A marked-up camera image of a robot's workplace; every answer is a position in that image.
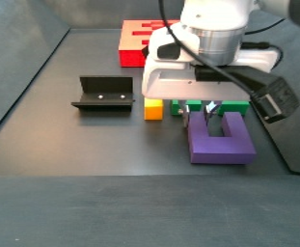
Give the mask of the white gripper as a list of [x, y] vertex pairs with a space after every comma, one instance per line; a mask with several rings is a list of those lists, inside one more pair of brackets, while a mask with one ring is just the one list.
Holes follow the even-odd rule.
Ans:
[[[229, 30], [201, 30], [177, 22], [169, 26], [173, 34], [190, 51], [212, 65], [248, 66], [269, 72], [278, 58], [270, 48], [241, 48], [244, 27]], [[145, 58], [141, 93], [146, 98], [200, 99], [200, 100], [249, 100], [246, 92], [230, 82], [201, 82], [194, 77], [194, 66], [200, 63], [176, 45], [166, 28], [156, 30], [149, 38]], [[208, 121], [220, 107], [212, 101], [205, 106]], [[188, 127], [189, 107], [178, 105], [182, 125]]]

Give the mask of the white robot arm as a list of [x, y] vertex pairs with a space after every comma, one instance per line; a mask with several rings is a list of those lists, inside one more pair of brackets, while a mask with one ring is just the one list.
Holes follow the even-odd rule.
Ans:
[[248, 100], [266, 123], [286, 118], [298, 106], [286, 82], [270, 73], [276, 54], [241, 49], [254, 10], [300, 26], [300, 0], [184, 0], [178, 22], [150, 35], [141, 93], [176, 99], [186, 124], [188, 99], [210, 102], [206, 117], [222, 100]]

